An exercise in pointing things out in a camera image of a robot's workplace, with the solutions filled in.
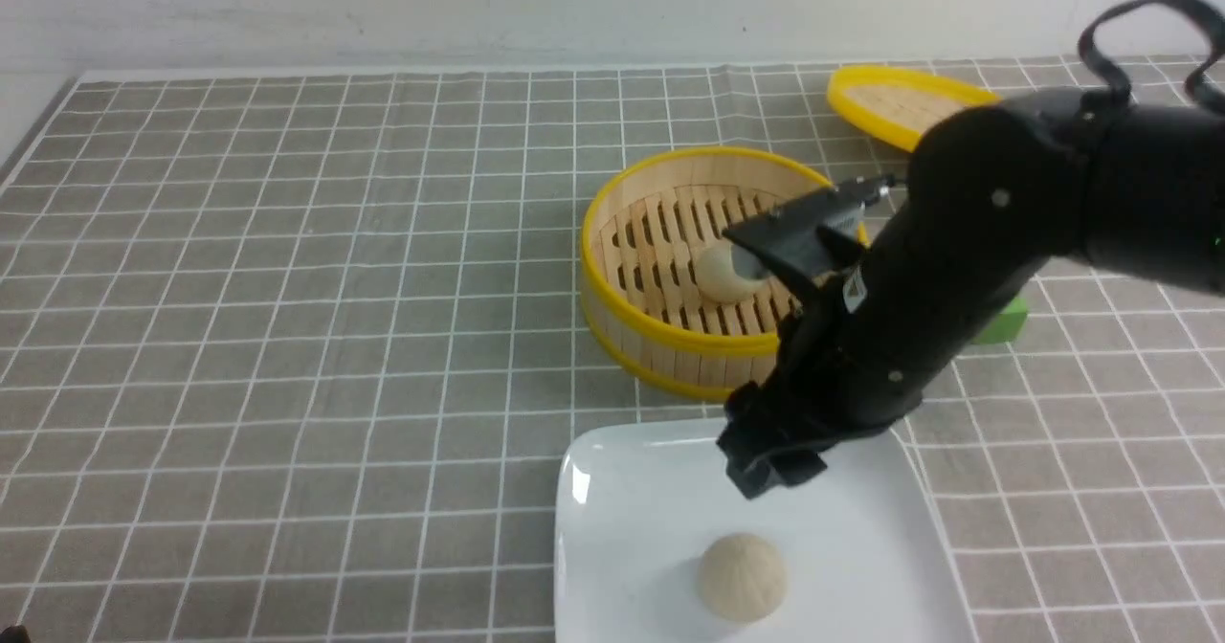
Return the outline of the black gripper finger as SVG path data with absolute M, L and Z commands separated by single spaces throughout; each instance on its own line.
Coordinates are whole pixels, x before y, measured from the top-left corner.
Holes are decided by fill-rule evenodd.
M 768 420 L 726 416 L 717 446 L 725 458 L 726 476 L 744 498 L 761 498 L 780 483 L 773 461 L 777 442 L 777 427 Z

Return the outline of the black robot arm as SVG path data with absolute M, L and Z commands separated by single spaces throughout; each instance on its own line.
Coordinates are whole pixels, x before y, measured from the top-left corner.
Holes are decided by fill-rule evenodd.
M 854 178 L 726 227 L 799 307 L 775 364 L 734 389 L 717 445 L 744 498 L 795 487 L 823 453 L 884 434 L 1049 258 L 1223 295 L 1223 94 L 1137 105 L 1127 91 L 1041 89 L 927 130 L 907 201 L 869 245 L 834 206 L 882 198 Z

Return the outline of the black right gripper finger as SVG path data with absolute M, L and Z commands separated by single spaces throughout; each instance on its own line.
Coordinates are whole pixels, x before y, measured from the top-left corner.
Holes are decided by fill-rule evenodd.
M 828 468 L 823 453 L 828 447 L 783 449 L 771 456 L 771 480 L 777 487 L 805 485 Z

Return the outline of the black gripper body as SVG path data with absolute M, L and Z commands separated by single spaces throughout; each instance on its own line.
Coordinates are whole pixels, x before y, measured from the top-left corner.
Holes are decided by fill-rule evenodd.
M 811 303 L 789 317 L 773 372 L 726 400 L 733 416 L 777 427 L 777 451 L 831 447 L 883 434 L 922 403 L 924 387 L 907 377 L 924 323 L 913 299 L 867 299 L 858 311 L 844 299 Z

